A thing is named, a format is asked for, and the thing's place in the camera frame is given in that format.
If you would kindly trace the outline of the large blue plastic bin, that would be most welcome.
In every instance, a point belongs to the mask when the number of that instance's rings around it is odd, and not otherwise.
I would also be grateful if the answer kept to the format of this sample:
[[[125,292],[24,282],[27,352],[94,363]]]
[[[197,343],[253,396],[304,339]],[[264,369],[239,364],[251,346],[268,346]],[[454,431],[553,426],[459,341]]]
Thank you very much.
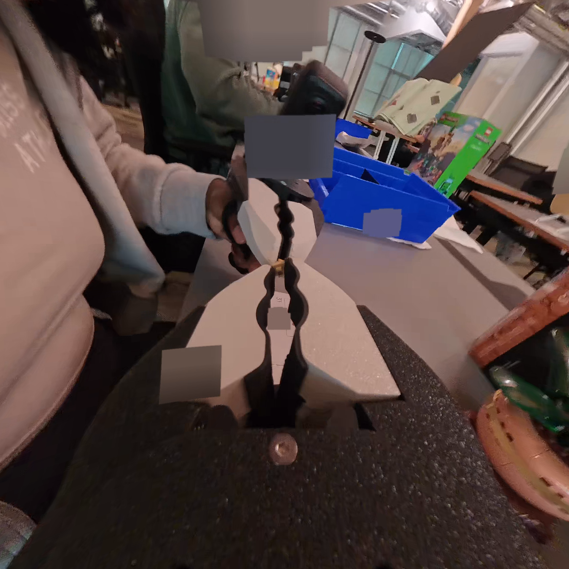
[[[328,224],[421,244],[459,207],[416,174],[336,147],[332,175],[310,179]]]

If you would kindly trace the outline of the green toy set box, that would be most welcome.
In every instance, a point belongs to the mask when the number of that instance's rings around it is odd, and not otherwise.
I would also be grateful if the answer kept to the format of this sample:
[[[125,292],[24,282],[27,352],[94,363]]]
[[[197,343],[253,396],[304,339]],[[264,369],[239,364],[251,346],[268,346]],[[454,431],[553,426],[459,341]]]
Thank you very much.
[[[489,121],[452,111],[438,119],[406,172],[450,197],[501,136]]]

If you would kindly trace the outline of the white paper sheet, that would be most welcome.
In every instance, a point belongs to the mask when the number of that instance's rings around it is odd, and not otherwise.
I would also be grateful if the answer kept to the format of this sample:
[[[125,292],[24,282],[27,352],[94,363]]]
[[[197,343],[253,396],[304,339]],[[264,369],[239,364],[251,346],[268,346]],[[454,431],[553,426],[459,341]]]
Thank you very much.
[[[484,253],[483,247],[480,244],[478,244],[475,240],[473,240],[468,233],[466,233],[459,227],[458,223],[456,222],[453,216],[447,219],[442,226],[437,228],[437,230],[434,231],[431,237],[440,238],[444,241],[464,246],[466,248],[479,252],[480,254]],[[430,244],[427,243],[427,241],[423,243],[415,243],[393,237],[388,237],[388,240],[400,244],[410,245],[419,250],[431,249],[431,246]]]

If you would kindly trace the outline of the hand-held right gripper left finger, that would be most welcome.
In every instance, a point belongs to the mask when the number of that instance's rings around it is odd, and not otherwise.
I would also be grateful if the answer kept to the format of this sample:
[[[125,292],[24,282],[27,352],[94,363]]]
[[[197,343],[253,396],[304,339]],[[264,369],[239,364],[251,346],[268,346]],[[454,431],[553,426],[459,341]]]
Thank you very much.
[[[274,398],[267,316],[275,270],[265,265],[218,293],[189,339],[187,395],[226,406],[238,423],[267,412]]]

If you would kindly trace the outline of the person's left hand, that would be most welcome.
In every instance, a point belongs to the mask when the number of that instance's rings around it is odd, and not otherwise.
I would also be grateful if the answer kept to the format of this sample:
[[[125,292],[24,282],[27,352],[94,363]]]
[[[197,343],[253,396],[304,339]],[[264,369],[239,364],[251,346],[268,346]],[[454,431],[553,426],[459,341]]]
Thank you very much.
[[[233,193],[229,183],[222,178],[215,178],[208,186],[205,200],[206,222],[217,239],[224,239],[231,244],[233,266],[242,274],[250,273],[260,267],[252,252],[245,253],[246,238],[238,224],[237,214],[225,217],[224,212],[233,202]]]

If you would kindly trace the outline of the person's torso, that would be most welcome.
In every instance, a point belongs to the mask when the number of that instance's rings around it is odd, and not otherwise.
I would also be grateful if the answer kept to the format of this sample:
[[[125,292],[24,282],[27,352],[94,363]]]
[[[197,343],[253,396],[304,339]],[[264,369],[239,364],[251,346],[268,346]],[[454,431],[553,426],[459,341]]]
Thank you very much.
[[[1,1],[1,472],[68,397],[95,335],[151,330],[164,272],[118,174],[149,166],[22,1]]]

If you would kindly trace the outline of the person's left forearm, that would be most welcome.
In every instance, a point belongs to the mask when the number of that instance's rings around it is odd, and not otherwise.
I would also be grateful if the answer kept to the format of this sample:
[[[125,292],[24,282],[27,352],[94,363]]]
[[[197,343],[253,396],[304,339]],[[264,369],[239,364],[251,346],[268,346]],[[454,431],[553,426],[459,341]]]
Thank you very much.
[[[85,79],[79,80],[82,111],[89,131],[132,219],[160,234],[189,232],[220,238],[208,213],[207,196],[221,176],[200,173],[180,163],[166,163],[156,155],[124,143],[113,117],[96,98]]]

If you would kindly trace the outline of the brown toy brick model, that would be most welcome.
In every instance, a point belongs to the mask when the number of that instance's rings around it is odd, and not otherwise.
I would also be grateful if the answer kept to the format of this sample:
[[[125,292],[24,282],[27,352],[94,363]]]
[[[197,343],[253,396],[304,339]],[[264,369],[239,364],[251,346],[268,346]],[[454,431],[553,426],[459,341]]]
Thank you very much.
[[[495,388],[475,425],[494,471],[521,499],[568,521],[568,269],[477,338]]]

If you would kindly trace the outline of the pale green patterned cloth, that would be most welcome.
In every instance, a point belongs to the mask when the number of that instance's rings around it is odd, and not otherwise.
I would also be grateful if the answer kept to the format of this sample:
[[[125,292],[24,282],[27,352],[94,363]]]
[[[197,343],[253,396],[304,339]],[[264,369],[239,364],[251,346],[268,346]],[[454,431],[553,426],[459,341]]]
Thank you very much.
[[[391,124],[404,135],[416,135],[460,91],[458,85],[439,80],[407,81],[383,103],[374,121]]]

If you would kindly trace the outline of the dark brown board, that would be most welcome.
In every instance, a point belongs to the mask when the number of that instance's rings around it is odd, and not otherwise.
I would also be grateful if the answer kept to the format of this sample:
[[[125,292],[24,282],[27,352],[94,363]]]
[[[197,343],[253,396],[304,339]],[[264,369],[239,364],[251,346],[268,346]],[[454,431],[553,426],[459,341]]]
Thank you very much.
[[[534,1],[525,1],[476,14],[416,78],[451,82],[533,4]]]

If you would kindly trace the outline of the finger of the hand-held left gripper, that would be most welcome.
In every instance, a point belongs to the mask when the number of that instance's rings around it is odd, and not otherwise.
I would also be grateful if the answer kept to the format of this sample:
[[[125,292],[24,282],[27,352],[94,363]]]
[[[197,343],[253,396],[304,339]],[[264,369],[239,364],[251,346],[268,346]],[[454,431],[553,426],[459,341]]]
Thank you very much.
[[[278,195],[258,179],[247,180],[247,199],[241,204],[237,219],[246,245],[261,265],[274,265],[279,258],[282,234],[276,207]]]
[[[288,258],[304,262],[313,249],[323,227],[323,212],[317,201],[287,201],[293,216],[291,229],[293,236]]]

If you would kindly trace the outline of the wooden table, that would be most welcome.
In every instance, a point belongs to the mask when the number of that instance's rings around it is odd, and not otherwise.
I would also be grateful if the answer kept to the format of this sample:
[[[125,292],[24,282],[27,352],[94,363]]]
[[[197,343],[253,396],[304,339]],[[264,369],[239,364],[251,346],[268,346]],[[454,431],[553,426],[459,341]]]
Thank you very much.
[[[551,214],[550,199],[468,175],[452,200],[460,207],[463,230],[468,235],[480,230],[480,245],[505,236],[524,248],[534,264],[524,279],[537,271],[555,276],[568,267],[568,216]]]

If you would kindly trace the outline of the small blue plastic bin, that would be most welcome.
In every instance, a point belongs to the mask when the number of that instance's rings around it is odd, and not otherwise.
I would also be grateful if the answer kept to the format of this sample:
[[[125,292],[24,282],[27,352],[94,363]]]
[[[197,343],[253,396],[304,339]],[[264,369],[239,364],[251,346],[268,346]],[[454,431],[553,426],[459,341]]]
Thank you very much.
[[[368,139],[372,134],[373,129],[370,129],[361,124],[356,124],[354,122],[338,118],[336,120],[335,137],[338,137],[338,135],[342,132],[345,132],[346,135],[354,138]]]

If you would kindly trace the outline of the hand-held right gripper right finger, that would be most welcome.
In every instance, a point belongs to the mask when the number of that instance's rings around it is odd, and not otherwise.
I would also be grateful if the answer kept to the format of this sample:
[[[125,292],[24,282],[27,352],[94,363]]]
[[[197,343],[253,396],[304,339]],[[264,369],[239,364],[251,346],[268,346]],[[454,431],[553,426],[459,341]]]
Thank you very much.
[[[358,306],[303,261],[283,267],[294,336],[279,384],[279,414],[297,419],[338,406],[401,397]]]

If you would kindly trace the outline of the black floor lamp pole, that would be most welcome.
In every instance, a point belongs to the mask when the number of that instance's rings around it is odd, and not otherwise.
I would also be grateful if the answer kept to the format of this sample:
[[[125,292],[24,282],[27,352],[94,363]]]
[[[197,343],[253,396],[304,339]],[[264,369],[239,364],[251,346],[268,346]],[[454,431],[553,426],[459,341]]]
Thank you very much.
[[[359,102],[359,98],[361,97],[362,90],[364,89],[364,85],[367,79],[367,75],[369,74],[369,69],[373,64],[374,57],[378,51],[378,48],[382,46],[386,42],[386,38],[382,36],[380,33],[372,30],[366,30],[364,32],[364,37],[368,42],[367,51],[365,54],[364,62],[361,66],[359,71],[359,75],[357,78],[357,82],[354,87],[353,91],[353,101],[351,105],[351,114],[355,114]]]

